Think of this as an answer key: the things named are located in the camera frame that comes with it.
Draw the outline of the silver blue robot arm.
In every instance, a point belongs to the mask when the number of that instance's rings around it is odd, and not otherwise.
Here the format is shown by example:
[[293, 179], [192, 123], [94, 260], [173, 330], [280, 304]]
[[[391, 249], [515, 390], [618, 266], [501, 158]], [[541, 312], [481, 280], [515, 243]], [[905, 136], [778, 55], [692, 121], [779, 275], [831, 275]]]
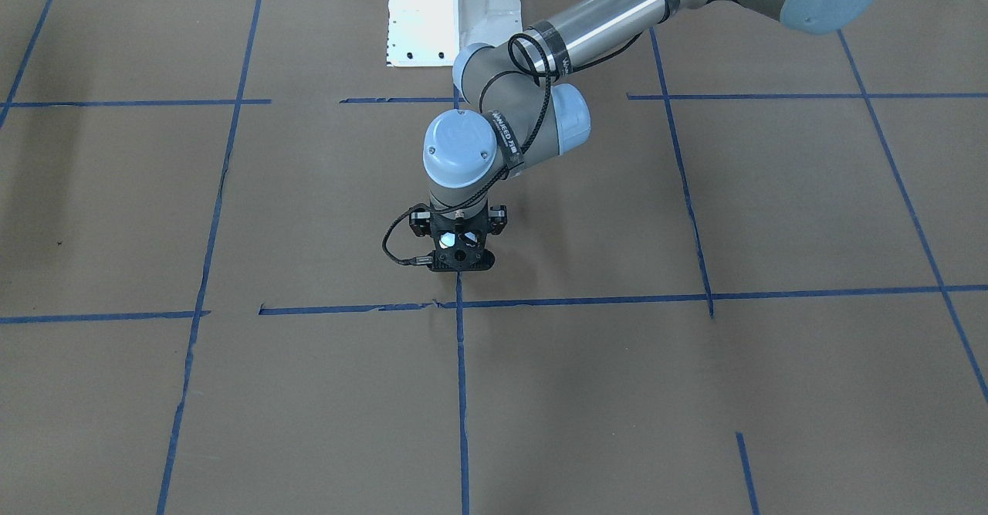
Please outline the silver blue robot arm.
[[496, 258], [485, 242], [508, 222], [504, 206], [489, 204], [490, 188], [590, 137], [589, 107], [565, 79], [617, 57], [683, 9], [716, 1], [798, 32], [827, 34], [874, 0], [583, 0], [498, 45], [467, 45], [452, 65], [467, 107], [429, 124], [422, 145], [429, 201], [403, 213], [413, 233], [430, 238], [434, 248], [392, 261], [433, 272], [490, 269]]

